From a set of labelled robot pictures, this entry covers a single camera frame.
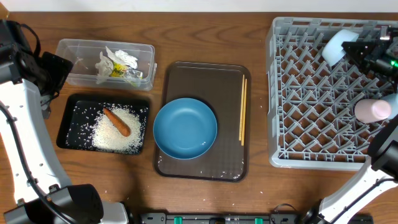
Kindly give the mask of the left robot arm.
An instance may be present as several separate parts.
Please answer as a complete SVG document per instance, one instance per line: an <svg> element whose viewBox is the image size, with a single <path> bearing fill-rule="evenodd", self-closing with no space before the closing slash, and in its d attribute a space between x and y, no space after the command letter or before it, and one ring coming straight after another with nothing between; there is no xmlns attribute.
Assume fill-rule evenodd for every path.
<svg viewBox="0 0 398 224"><path fill-rule="evenodd" d="M73 64L31 47L26 29L1 21L1 138L16 201L6 223L129 223L123 203L102 201L90 184L73 185L62 167L45 119Z"/></svg>

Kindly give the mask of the white napkin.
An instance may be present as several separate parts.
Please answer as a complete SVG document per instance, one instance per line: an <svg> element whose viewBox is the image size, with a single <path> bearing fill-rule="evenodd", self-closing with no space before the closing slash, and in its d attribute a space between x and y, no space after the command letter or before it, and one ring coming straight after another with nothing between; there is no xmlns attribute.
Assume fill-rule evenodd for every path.
<svg viewBox="0 0 398 224"><path fill-rule="evenodd" d="M106 47L106 53L107 56L104 56L103 53L100 52L100 62L95 64L95 68L98 71L96 84L103 83L107 80L108 77L111 77L110 74L114 68L113 63L128 65L131 68L137 70L137 58L129 55L127 52L123 50L117 50L115 52L112 52L108 47Z"/></svg>

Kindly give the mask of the light blue bowl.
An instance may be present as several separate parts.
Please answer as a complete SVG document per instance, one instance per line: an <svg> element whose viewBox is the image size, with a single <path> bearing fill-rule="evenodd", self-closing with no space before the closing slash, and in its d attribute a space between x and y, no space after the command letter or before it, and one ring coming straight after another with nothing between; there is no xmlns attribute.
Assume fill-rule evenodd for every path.
<svg viewBox="0 0 398 224"><path fill-rule="evenodd" d="M328 41L322 51L322 57L329 66L334 66L346 54L342 47L343 42L356 42L358 38L359 34L356 32L340 30Z"/></svg>

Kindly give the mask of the pale pink cup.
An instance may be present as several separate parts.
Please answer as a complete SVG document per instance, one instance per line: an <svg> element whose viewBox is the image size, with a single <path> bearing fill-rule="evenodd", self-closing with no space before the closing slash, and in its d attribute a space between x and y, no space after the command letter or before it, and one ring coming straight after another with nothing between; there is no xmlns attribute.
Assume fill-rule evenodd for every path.
<svg viewBox="0 0 398 224"><path fill-rule="evenodd" d="M392 108L387 101L363 99L354 107L355 117L362 123L373 123L388 118Z"/></svg>

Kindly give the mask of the foil wrapper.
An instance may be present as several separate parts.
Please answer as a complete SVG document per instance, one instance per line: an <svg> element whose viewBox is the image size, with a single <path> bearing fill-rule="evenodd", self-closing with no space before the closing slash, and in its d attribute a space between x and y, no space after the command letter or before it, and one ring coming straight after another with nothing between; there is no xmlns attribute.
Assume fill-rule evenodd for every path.
<svg viewBox="0 0 398 224"><path fill-rule="evenodd" d="M111 77L123 78L125 82L130 83L132 86L138 87L141 85L144 73L136 69L131 68L128 65L121 65L113 63L113 71Z"/></svg>

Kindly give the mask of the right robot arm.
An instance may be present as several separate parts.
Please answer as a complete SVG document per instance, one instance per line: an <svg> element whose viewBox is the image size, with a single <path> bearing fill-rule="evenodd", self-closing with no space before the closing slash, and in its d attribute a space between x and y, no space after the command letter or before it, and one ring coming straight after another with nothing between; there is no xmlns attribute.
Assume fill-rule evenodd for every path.
<svg viewBox="0 0 398 224"><path fill-rule="evenodd" d="M357 33L343 29L326 44L322 56L335 65L348 56L361 72L372 72L397 86L397 28L383 26L377 40L360 41ZM354 115L362 123L386 118L388 125L372 140L368 158L342 188L322 199L301 219L301 223L348 223L358 211L383 192L397 187L397 106L386 100L364 99L355 104Z"/></svg>

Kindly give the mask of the orange carrot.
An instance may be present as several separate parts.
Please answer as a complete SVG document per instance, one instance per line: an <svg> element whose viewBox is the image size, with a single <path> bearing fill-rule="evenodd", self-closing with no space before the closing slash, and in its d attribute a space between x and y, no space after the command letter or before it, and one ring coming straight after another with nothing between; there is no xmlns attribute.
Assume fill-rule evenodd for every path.
<svg viewBox="0 0 398 224"><path fill-rule="evenodd" d="M107 108L103 108L103 112L122 136L128 137L131 135L129 126L120 117Z"/></svg>

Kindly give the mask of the white rice pile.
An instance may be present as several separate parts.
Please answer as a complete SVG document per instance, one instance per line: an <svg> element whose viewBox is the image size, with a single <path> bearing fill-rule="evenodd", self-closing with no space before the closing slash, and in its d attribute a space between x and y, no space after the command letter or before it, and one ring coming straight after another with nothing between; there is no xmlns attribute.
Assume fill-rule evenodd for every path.
<svg viewBox="0 0 398 224"><path fill-rule="evenodd" d="M130 128L131 135L122 136L106 117L103 108L111 110ZM119 103L78 101L70 111L71 121L59 146L66 149L112 152L118 154L140 154L149 107Z"/></svg>

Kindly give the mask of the dark blue plate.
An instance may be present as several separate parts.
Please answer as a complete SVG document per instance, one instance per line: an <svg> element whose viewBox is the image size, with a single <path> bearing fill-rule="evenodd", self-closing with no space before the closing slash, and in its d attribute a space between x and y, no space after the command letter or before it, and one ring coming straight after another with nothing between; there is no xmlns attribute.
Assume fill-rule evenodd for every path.
<svg viewBox="0 0 398 224"><path fill-rule="evenodd" d="M154 120L154 140L169 157L194 159L205 154L218 134L212 109L194 98L179 98L164 105Z"/></svg>

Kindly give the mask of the light blue cup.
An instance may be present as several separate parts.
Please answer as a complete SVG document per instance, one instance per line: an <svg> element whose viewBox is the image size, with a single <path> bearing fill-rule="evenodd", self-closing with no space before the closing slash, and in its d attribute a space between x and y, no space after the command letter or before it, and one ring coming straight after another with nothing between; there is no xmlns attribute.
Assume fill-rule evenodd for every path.
<svg viewBox="0 0 398 224"><path fill-rule="evenodd" d="M393 93L387 96L384 96L382 100L388 102L391 106L391 114L388 117L389 119L393 119L398 115L398 96L397 93Z"/></svg>

